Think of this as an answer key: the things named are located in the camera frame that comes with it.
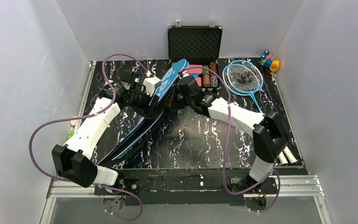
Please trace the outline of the blue racket cover bag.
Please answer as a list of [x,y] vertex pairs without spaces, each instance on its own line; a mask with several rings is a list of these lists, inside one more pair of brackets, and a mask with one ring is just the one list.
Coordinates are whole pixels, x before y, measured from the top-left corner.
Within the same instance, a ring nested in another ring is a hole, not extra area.
[[172,92],[179,81],[179,73],[188,68],[185,59],[177,61],[161,79],[156,76],[142,77],[140,74],[125,70],[113,82],[116,92],[115,101],[121,109],[126,107],[141,118],[128,132],[127,136],[100,161],[100,164],[125,160],[136,151],[147,133],[162,117],[165,108],[171,105]]

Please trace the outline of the blue badminton racket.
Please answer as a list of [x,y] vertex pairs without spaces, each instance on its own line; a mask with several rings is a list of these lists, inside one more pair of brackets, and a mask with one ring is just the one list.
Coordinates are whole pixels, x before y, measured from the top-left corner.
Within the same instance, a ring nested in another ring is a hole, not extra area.
[[226,72],[230,85],[237,92],[250,96],[259,112],[262,112],[255,99],[255,93],[262,88],[264,80],[256,66],[246,60],[235,60],[227,66]]
[[236,91],[249,95],[256,103],[254,93],[261,88],[261,81],[256,74],[242,64],[229,64],[226,67],[227,80]]

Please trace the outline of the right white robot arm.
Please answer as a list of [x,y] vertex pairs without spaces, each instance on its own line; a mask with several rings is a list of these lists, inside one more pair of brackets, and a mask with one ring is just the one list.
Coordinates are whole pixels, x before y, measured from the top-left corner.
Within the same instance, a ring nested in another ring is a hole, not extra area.
[[289,141],[278,114],[252,112],[230,104],[217,94],[203,92],[192,76],[183,77],[175,84],[172,105],[179,108],[189,106],[197,114],[230,123],[252,137],[256,158],[247,176],[251,184],[270,172]]

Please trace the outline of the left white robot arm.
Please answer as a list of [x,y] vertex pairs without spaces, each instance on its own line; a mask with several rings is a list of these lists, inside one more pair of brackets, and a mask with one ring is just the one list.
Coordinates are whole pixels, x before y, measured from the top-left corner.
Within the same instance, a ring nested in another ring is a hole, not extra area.
[[161,79],[150,72],[145,76],[130,73],[129,77],[120,78],[117,82],[107,78],[105,91],[83,118],[80,127],[62,146],[56,145],[52,150],[58,177],[85,188],[90,185],[115,185],[118,172],[92,161],[95,146],[123,108],[131,106],[149,111],[150,102],[159,99],[155,92],[160,86]]

